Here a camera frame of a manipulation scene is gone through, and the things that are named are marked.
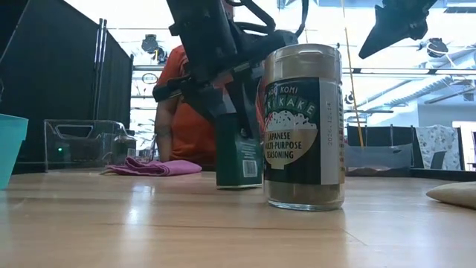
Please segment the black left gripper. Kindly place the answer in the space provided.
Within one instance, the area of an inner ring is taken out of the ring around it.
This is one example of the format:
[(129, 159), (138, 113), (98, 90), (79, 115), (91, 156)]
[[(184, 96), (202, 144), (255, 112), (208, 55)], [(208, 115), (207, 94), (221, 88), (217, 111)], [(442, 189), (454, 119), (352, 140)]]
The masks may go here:
[(188, 71), (197, 80), (212, 80), (226, 69), (233, 80), (226, 84), (228, 95), (211, 83), (198, 83), (191, 76), (156, 85), (152, 95), (157, 103), (181, 97), (205, 119), (237, 111), (239, 128), (246, 138), (260, 139), (255, 102), (264, 75), (263, 61), (279, 48), (298, 43), (291, 31), (275, 31), (253, 42), (243, 40), (237, 47), (221, 0), (167, 0), (174, 23), (170, 33), (179, 36), (188, 58)]

